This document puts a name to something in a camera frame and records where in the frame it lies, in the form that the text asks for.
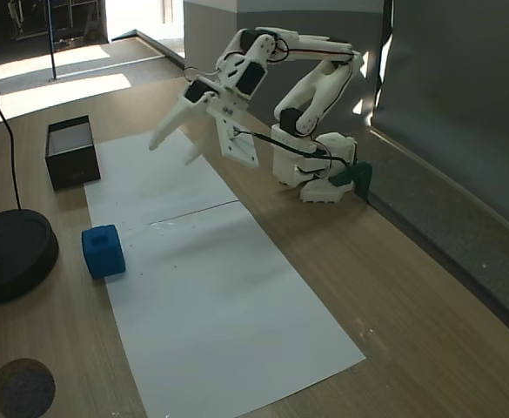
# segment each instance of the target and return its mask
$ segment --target white robotic arm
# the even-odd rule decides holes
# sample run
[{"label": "white robotic arm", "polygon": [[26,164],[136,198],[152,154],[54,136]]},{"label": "white robotic arm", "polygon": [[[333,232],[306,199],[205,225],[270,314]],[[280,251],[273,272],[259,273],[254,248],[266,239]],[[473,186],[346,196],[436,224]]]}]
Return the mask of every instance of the white robotic arm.
[{"label": "white robotic arm", "polygon": [[[271,137],[242,131],[239,126],[248,100],[264,81],[268,65],[298,59],[321,62],[278,104],[275,117],[279,123],[271,128]],[[191,82],[157,127],[150,149],[157,148],[186,119],[207,112],[216,119],[226,157],[258,165],[251,135],[272,143],[275,176],[290,186],[306,183],[301,191],[303,201],[337,202],[356,184],[360,185],[358,194],[365,198],[372,168],[357,164],[355,140],[338,133],[312,136],[361,65],[360,54],[350,44],[328,37],[276,28],[240,30],[218,60],[215,80],[199,76]]]}]

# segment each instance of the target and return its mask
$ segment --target dark circle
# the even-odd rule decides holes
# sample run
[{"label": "dark circle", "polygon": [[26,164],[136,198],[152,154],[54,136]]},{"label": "dark circle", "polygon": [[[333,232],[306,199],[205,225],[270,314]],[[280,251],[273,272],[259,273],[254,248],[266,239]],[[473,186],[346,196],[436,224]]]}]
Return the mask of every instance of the dark circle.
[{"label": "dark circle", "polygon": [[0,213],[0,303],[20,297],[39,285],[58,256],[49,221],[40,213]]},{"label": "dark circle", "polygon": [[0,411],[5,418],[39,418],[55,398],[55,380],[46,366],[32,359],[0,369]]}]

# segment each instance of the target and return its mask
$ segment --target metal pole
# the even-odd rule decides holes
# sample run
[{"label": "metal pole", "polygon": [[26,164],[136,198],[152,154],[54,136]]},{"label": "metal pole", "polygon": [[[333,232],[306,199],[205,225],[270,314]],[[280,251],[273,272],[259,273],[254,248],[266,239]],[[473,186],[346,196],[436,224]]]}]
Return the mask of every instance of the metal pole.
[{"label": "metal pole", "polygon": [[51,23],[51,2],[45,0],[46,16],[47,16],[47,31],[49,32],[49,52],[51,55],[51,70],[53,71],[53,79],[57,80],[57,68],[55,67],[55,45],[53,42],[53,26]]}]

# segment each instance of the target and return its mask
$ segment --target wall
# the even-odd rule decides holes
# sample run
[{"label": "wall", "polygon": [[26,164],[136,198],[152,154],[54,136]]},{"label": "wall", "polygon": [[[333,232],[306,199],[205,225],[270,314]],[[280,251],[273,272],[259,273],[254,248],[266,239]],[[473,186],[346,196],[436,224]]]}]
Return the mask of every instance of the wall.
[{"label": "wall", "polygon": [[509,0],[396,3],[372,124],[509,220]]},{"label": "wall", "polygon": [[[238,29],[272,26],[302,34],[338,37],[368,52],[367,76],[358,74],[318,131],[348,133],[364,125],[365,114],[352,112],[360,99],[372,108],[377,57],[381,50],[382,0],[191,0],[185,2],[184,45],[187,65],[213,71]],[[268,125],[273,108],[315,62],[273,65],[251,102],[251,112]]]},{"label": "wall", "polygon": [[218,57],[238,30],[237,0],[186,0],[186,65],[212,72]]}]

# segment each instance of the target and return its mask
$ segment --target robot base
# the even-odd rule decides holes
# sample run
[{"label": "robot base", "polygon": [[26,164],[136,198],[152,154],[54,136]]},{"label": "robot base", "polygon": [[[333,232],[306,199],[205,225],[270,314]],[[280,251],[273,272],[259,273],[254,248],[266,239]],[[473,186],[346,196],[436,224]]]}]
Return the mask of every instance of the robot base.
[{"label": "robot base", "polygon": [[353,184],[336,187],[327,179],[317,179],[307,183],[300,191],[304,203],[338,203],[343,195],[353,189]]}]

